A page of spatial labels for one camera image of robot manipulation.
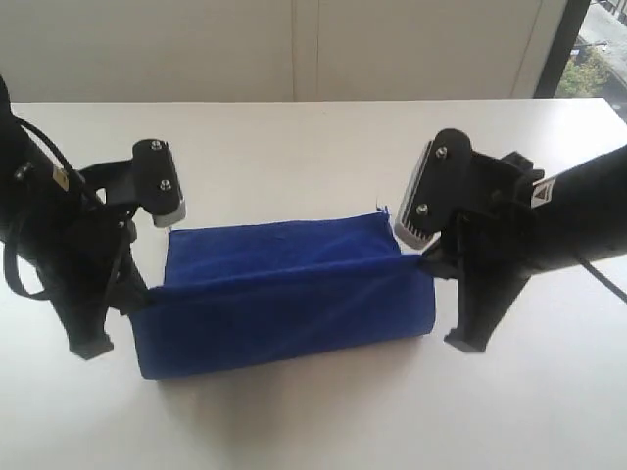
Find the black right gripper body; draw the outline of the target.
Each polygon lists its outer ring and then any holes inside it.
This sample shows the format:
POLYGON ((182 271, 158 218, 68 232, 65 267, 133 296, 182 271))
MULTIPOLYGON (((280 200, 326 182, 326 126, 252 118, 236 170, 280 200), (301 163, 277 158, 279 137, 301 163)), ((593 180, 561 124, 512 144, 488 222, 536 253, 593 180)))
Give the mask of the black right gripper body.
POLYGON ((511 304, 528 282, 515 271, 531 225, 523 200, 544 172, 517 152, 500 159, 474 152, 460 176, 435 257, 456 272, 461 303, 511 304))

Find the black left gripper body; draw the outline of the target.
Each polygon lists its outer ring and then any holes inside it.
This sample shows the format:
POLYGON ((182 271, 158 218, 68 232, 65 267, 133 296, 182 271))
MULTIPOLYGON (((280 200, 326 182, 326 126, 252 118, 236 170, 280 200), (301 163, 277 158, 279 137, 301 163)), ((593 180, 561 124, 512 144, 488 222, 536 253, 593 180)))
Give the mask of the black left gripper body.
POLYGON ((2 272, 17 295, 38 301, 99 297, 139 273, 130 254, 138 208, 131 162, 95 164, 73 184, 51 162, 1 163, 2 272))

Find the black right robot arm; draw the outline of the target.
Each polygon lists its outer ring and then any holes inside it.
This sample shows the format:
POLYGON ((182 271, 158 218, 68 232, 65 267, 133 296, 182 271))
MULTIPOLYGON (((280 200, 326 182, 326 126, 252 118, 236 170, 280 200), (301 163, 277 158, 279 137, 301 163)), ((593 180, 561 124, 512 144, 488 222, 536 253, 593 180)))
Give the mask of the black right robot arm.
POLYGON ((440 234, 425 253, 458 282, 458 324, 446 343, 482 353, 531 277, 580 265, 620 300, 594 262, 626 253, 626 150, 552 178, 517 154, 497 160, 470 150, 460 162, 428 158, 411 220, 440 234))

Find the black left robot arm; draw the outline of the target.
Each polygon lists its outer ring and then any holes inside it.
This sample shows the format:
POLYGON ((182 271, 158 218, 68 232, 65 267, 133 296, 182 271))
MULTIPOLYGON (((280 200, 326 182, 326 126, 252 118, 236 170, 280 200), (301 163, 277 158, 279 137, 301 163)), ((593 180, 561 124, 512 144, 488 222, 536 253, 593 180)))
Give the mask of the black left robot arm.
POLYGON ((40 129, 17 117, 1 90, 2 272, 17 295, 47 301, 67 334, 69 349, 89 360, 114 347, 107 312, 145 305, 147 287, 131 254, 135 206, 108 205, 91 176, 125 162, 72 168, 40 129))

